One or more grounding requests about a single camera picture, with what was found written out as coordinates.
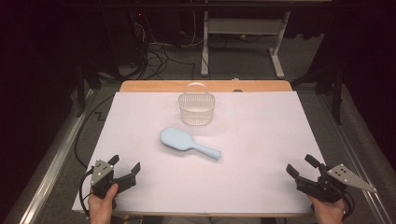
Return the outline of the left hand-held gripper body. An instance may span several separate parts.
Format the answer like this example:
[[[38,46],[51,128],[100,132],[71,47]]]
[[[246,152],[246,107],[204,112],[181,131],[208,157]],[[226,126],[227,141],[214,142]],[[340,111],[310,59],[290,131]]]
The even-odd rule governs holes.
[[[92,173],[91,187],[95,196],[104,199],[110,187],[118,183],[118,194],[123,192],[120,182],[114,177],[114,166],[107,163],[107,161],[97,160]]]

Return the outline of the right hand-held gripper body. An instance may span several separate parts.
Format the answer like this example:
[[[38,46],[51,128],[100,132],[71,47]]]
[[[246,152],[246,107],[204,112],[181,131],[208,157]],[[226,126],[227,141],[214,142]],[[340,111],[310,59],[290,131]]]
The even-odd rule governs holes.
[[[335,203],[342,199],[347,193],[347,187],[376,193],[375,187],[354,174],[344,164],[338,164],[330,168],[321,163],[318,166],[318,170],[320,176],[317,181],[302,177],[296,172],[295,183],[297,190],[325,203]]]

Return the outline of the light blue hairbrush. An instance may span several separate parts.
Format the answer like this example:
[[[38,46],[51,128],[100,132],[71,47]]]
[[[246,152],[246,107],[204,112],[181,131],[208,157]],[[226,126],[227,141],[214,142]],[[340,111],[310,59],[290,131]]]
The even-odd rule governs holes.
[[[195,143],[189,133],[176,128],[169,127],[163,129],[160,133],[160,139],[166,146],[179,151],[195,149],[214,160],[218,161],[221,158],[221,152],[219,150]]]

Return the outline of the white plastic mesh basket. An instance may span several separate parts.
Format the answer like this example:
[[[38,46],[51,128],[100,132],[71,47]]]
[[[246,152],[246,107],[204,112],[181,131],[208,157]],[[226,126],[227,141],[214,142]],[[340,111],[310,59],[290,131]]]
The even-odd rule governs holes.
[[[204,83],[189,83],[177,101],[181,119],[187,125],[205,126],[214,117],[216,98]]]

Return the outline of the person's right hand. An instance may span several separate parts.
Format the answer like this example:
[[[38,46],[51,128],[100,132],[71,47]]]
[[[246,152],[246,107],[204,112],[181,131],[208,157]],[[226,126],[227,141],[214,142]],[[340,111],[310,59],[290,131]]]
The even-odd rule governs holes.
[[[307,196],[315,208],[318,224],[343,224],[347,206],[342,199],[335,203],[324,203],[312,196]]]

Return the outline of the person's left hand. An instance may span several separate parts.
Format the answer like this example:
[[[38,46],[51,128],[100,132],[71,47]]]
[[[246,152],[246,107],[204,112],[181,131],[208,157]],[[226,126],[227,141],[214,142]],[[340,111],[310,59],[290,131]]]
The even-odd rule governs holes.
[[[94,194],[89,196],[90,224],[110,224],[113,210],[112,202],[117,195],[118,188],[118,184],[113,184],[107,191],[104,199]]]

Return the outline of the white table cover sheet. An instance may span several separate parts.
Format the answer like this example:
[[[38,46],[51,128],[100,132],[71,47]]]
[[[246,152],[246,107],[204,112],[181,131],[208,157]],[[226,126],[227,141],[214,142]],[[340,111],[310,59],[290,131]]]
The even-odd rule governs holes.
[[[121,213],[160,216],[300,217],[312,211],[286,167],[318,177],[305,161],[322,158],[294,91],[218,92],[213,120],[191,127],[180,118],[175,92],[119,92],[92,153],[94,161],[115,155],[117,176],[139,162],[135,187],[117,199]],[[165,128],[189,133],[217,149],[217,161],[195,149],[162,143]]]

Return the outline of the black metal stand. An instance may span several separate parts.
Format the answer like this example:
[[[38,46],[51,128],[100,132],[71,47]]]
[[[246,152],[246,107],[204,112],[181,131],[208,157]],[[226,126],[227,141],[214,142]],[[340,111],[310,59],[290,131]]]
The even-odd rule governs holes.
[[[100,89],[101,81],[95,63],[90,60],[80,60],[77,67],[77,93],[78,93],[78,113],[79,118],[85,109],[85,84],[91,89]]]
[[[325,65],[322,68],[309,71],[302,77],[293,80],[290,85],[295,88],[303,83],[316,82],[316,94],[332,94],[332,116],[338,125],[341,125],[341,102],[343,85],[343,66],[336,63]]]

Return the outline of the black equipment tower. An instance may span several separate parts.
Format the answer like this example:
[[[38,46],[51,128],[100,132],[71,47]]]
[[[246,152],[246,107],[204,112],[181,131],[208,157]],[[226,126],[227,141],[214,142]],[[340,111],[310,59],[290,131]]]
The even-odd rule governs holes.
[[[111,45],[118,64],[143,62],[144,32],[128,10],[111,10],[105,13]]]

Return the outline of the aluminium floor rail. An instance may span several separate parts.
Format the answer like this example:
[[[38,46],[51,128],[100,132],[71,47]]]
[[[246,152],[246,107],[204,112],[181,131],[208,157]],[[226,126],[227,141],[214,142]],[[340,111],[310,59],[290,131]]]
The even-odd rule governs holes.
[[[55,139],[49,146],[43,160],[35,168],[33,177],[21,195],[21,199],[26,202],[26,205],[21,210],[22,214],[17,219],[17,224],[34,224],[37,220],[63,169],[78,130],[86,118],[86,111],[91,106],[95,95],[96,91],[87,90],[83,96],[85,106],[80,108],[77,93],[72,93],[73,106],[71,112],[55,135]]]
[[[377,189],[377,193],[353,189],[355,211],[346,224],[396,224],[396,172],[390,166],[374,137],[348,96],[341,107],[341,123],[332,114],[331,98],[318,100],[335,131],[340,153],[332,150],[332,161],[344,160],[349,169]]]

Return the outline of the white metal stand frame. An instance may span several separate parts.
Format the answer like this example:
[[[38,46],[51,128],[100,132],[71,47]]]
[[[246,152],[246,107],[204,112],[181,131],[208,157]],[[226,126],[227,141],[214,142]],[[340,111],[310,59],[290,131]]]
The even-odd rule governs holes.
[[[208,35],[224,34],[224,35],[275,35],[276,44],[273,48],[269,48],[269,55],[272,60],[276,76],[279,79],[285,77],[278,51],[282,43],[288,22],[290,12],[286,11],[282,19],[276,20],[256,20],[256,19],[223,19],[210,18],[208,12],[204,14],[204,33],[203,33],[203,49],[201,57],[201,75],[206,77],[209,75],[209,50]]]

